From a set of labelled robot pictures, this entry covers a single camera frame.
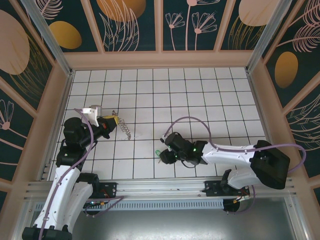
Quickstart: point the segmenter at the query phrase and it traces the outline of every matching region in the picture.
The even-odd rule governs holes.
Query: gray floor
[[[280,199],[257,199],[251,211],[227,215],[221,209],[110,211],[97,218],[81,213],[75,240],[293,240]]]

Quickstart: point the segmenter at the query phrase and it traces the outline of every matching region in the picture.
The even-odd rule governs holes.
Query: white grid floor
[[[131,132],[131,140],[118,127],[110,139],[100,138],[82,172],[101,180],[222,176],[237,166],[198,165],[180,161],[159,163],[156,150],[166,149],[160,137],[176,119],[193,116],[209,125],[213,142],[222,145],[256,144],[265,134],[242,67],[88,70],[75,73],[63,122],[78,117],[74,108],[102,105],[102,114],[115,110]],[[208,140],[199,123],[185,120],[173,130],[190,141]],[[54,178],[61,127],[48,179]]]

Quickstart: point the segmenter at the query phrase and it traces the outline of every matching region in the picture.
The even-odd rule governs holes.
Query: yellow oval
[[[266,25],[273,15],[279,0],[241,0],[240,20],[248,26]]]
[[[136,18],[140,17],[146,9],[146,0],[96,0],[96,2],[108,18],[117,22],[132,21],[130,9]]]
[[[30,56],[28,35],[10,14],[0,10],[0,69],[8,74],[21,74]]]
[[[81,35],[70,23],[55,21],[50,24],[49,28],[61,47],[65,49],[76,49],[81,46]]]
[[[275,82],[282,88],[287,88],[295,80],[298,72],[298,59],[292,52],[282,53],[275,64]]]

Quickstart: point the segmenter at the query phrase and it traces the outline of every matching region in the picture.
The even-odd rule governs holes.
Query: metal spring
[[[128,140],[130,140],[130,139],[131,139],[131,132],[130,132],[128,126],[126,125],[125,120],[123,120],[122,118],[120,118],[120,117],[118,116],[118,114],[115,112],[115,110],[112,111],[112,115],[113,115],[113,116],[117,116],[117,117],[119,118],[119,124],[118,124],[118,125],[119,125],[121,131],[122,131],[123,133],[125,133],[126,136],[128,137]]]

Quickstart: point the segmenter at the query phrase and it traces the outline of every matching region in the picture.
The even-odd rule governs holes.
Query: enclosure
[[[320,238],[320,0],[3,0],[0,30],[3,239],[33,225],[64,122],[91,105],[125,124],[82,172],[117,183],[124,200],[101,220],[80,214],[74,239]],[[160,138],[186,116],[215,144],[296,143],[306,160],[284,189],[257,185],[250,212],[227,215],[204,182],[242,166],[160,161]],[[193,119],[171,131],[209,139]],[[301,162],[298,149],[280,150],[290,169]]]

